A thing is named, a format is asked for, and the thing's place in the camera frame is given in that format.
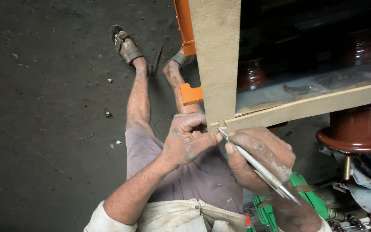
hand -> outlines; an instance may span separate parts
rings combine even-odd
[[[291,146],[279,139],[265,127],[256,127],[237,130],[228,135],[225,149],[228,155],[228,165],[233,171],[237,182],[257,195],[269,195],[274,191],[247,163],[235,145],[239,145],[249,152],[257,161],[265,166],[281,182],[291,177],[296,156]]]
[[[193,131],[203,134],[194,137]],[[203,113],[176,114],[158,159],[162,159],[171,170],[193,162],[202,151],[217,145],[223,139],[220,133],[206,132],[207,122]]]

dark floor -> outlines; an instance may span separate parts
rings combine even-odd
[[[0,0],[0,231],[82,231],[125,181],[135,71],[111,46],[112,24],[123,25],[150,62],[164,45],[150,82],[151,123],[169,119],[175,103],[161,69],[181,44],[172,0]],[[198,85],[196,73],[194,64],[183,75]],[[160,140],[169,124],[155,123]],[[335,169],[317,151],[314,133],[325,125],[317,116],[280,134],[311,183]]]

foot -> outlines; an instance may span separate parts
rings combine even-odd
[[[125,31],[120,31],[120,33],[115,35],[114,38],[114,45],[117,45],[117,36],[122,35]],[[123,54],[126,53],[126,51],[132,47],[135,47],[134,42],[130,38],[126,38],[121,43],[121,48],[119,54],[123,56]],[[147,71],[148,73],[151,73],[151,66],[147,63],[146,59],[144,57],[137,57],[132,61],[132,64],[137,69],[137,71]]]
[[[184,54],[183,47],[178,51],[178,53]],[[195,60],[196,56],[186,56],[185,64],[183,64],[183,67],[189,63],[191,63],[193,60]],[[180,75],[180,64],[170,60],[168,64],[162,69],[164,75],[167,77],[168,82],[170,83],[171,87],[176,88],[179,87],[181,84],[184,84],[184,80],[182,76]]]
[[[184,54],[183,47],[181,47],[180,51],[178,52]],[[180,73],[180,65],[177,62],[170,60],[168,64],[163,67],[162,71],[165,76],[168,77],[170,76],[170,73]]]

silver pen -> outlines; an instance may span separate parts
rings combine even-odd
[[[219,132],[225,137],[227,141],[228,134],[221,128],[217,128]],[[281,197],[291,199],[295,203],[301,206],[301,203],[297,200],[297,198],[289,192],[286,187],[284,187],[283,183],[277,179],[268,169],[266,169],[260,162],[258,162],[250,153],[244,150],[242,147],[237,146],[237,150],[241,153],[242,156],[255,168],[253,171],[260,176],[270,187],[272,187]]]

metal rod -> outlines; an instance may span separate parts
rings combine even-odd
[[[345,180],[350,179],[350,160],[352,157],[350,156],[344,156],[344,176],[343,178]]]
[[[218,128],[219,132],[225,137],[227,141],[228,134],[221,128]],[[250,153],[244,150],[242,147],[236,145],[237,150],[241,153],[241,155],[256,169],[255,173],[263,179],[271,188],[278,192],[278,194],[287,199],[291,199],[295,203],[301,206],[301,203],[297,200],[297,198],[292,195],[286,187],[283,186],[283,183],[277,179],[268,169],[266,169],[260,162],[258,162]]]

